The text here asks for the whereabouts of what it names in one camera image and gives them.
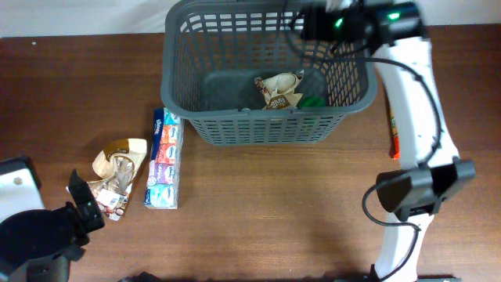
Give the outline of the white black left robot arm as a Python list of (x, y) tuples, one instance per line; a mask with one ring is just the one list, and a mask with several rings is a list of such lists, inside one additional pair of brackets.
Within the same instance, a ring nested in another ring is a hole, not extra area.
[(89, 185), (71, 172), (72, 202), (49, 210), (29, 157), (1, 162), (1, 280), (68, 281), (70, 264), (80, 260), (88, 234), (105, 222)]

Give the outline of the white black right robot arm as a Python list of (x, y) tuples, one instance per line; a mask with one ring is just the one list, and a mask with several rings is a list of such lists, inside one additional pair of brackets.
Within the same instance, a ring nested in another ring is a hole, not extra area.
[(380, 173), (369, 189), (387, 217), (380, 222), (383, 244), (367, 280), (416, 281), (428, 226), (476, 174), (447, 129), (419, 8), (414, 2), (326, 2), (307, 5), (297, 16), (305, 41), (363, 42), (359, 51), (333, 61), (372, 63), (380, 75), (398, 130), (400, 168)]

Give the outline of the beige white rice bag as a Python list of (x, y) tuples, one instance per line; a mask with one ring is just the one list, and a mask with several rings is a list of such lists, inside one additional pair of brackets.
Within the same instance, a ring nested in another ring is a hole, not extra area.
[(301, 70), (297, 74), (285, 72), (266, 79), (255, 78), (254, 84), (265, 99), (263, 109), (285, 110), (296, 108), (303, 97), (302, 93), (296, 92), (296, 88), (300, 85), (303, 77), (304, 71)]

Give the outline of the green-lidded seasoning jar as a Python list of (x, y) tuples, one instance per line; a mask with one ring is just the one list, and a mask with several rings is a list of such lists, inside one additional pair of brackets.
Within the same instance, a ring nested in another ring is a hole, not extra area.
[(325, 101), (322, 98), (316, 96), (303, 96), (299, 103), (301, 109), (307, 107), (324, 107)]

